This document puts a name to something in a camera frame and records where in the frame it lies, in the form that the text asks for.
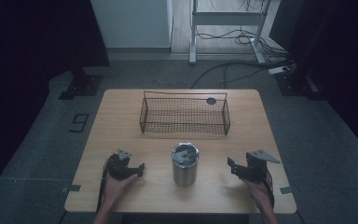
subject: black curtain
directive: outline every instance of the black curtain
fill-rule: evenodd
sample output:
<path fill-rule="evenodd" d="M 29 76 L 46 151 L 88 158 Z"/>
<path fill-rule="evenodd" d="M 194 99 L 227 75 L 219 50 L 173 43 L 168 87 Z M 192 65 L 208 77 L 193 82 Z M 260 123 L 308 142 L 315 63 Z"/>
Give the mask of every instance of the black curtain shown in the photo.
<path fill-rule="evenodd" d="M 358 1 L 282 0 L 270 36 L 358 137 Z"/>
<path fill-rule="evenodd" d="M 109 66 L 90 0 L 0 0 L 0 174 L 74 66 Z"/>

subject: wall outlet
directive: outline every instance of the wall outlet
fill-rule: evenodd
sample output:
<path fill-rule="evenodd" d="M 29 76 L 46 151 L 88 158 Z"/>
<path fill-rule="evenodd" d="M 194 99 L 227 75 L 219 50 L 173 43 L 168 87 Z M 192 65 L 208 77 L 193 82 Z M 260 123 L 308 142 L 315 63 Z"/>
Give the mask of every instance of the wall outlet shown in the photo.
<path fill-rule="evenodd" d="M 288 73 L 290 71 L 290 68 L 287 66 L 277 67 L 277 68 L 271 68 L 268 70 L 268 73 L 270 75 L 278 75 L 282 73 Z"/>

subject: metal cup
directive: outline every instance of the metal cup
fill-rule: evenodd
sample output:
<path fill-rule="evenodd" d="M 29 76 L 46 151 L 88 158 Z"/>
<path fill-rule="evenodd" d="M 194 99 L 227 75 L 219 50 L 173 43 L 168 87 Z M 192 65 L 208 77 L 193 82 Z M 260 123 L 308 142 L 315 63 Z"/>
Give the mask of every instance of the metal cup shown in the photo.
<path fill-rule="evenodd" d="M 187 187 L 196 181 L 199 150 L 191 143 L 179 143 L 172 151 L 173 179 Z"/>

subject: wire basket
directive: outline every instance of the wire basket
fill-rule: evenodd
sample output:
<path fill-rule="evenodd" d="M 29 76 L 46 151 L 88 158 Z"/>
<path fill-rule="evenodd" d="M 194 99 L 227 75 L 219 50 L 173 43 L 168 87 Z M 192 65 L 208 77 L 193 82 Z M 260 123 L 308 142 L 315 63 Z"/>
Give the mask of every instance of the wire basket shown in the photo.
<path fill-rule="evenodd" d="M 142 133 L 228 134 L 226 93 L 144 91 Z"/>

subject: gray carpet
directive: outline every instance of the gray carpet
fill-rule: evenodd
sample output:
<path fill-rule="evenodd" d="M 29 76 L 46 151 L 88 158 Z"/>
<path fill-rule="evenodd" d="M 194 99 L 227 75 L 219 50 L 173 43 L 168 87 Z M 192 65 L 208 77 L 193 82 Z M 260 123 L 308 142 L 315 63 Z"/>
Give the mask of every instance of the gray carpet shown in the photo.
<path fill-rule="evenodd" d="M 89 75 L 103 75 L 96 96 L 71 101 L 59 100 L 72 80 L 71 74 L 53 78 L 37 120 L 0 176 L 0 223 L 59 223 L 67 188 L 105 90 L 189 89 L 204 71 L 225 62 L 112 61 L 111 68 L 86 69 Z M 250 76 L 256 70 L 233 65 L 227 70 L 227 79 Z M 222 69 L 217 68 L 195 89 L 217 89 L 222 80 Z M 298 214 L 279 215 L 280 222 L 358 223 L 358 140 L 332 107 L 326 101 L 281 96 L 274 77 L 266 70 L 229 83 L 228 88 L 260 92 L 297 204 Z M 79 128 L 72 123 L 76 114 L 89 114 L 83 133 L 69 132 Z M 91 223 L 93 217 L 91 213 L 68 213 L 62 223 Z M 120 220 L 121 215 L 115 214 L 113 219 Z M 228 221 L 242 222 L 232 217 L 215 222 Z M 251 216 L 250 222 L 260 223 L 260 217 Z"/>

